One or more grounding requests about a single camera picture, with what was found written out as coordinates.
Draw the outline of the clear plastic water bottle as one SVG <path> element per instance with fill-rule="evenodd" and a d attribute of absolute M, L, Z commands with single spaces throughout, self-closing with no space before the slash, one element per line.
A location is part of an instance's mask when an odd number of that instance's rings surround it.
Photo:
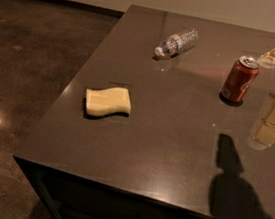
<path fill-rule="evenodd" d="M 183 51 L 190 50 L 194 47 L 199 34 L 196 29 L 188 28 L 182 32 L 169 35 L 154 49 L 156 57 L 171 57 L 181 54 Z"/>

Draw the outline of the yellow sponge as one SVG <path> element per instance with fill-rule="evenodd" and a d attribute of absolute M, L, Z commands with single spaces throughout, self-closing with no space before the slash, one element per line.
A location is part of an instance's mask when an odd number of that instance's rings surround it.
<path fill-rule="evenodd" d="M 107 116 L 131 111 L 129 90 L 114 87 L 104 90 L 86 89 L 86 111 L 91 116 Z"/>

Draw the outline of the red soda can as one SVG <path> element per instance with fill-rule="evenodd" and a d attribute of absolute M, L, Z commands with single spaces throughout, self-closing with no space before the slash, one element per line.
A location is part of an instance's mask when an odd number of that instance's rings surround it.
<path fill-rule="evenodd" d="M 240 106 L 249 86 L 257 78 L 259 72 L 260 68 L 255 58 L 239 57 L 219 92 L 220 99 L 230 106 Z"/>

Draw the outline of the dark cabinet under table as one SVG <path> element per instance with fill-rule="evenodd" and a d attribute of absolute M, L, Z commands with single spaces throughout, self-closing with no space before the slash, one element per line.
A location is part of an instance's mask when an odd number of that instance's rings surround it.
<path fill-rule="evenodd" d="M 54 219 L 211 219 L 19 156 L 15 160 Z"/>

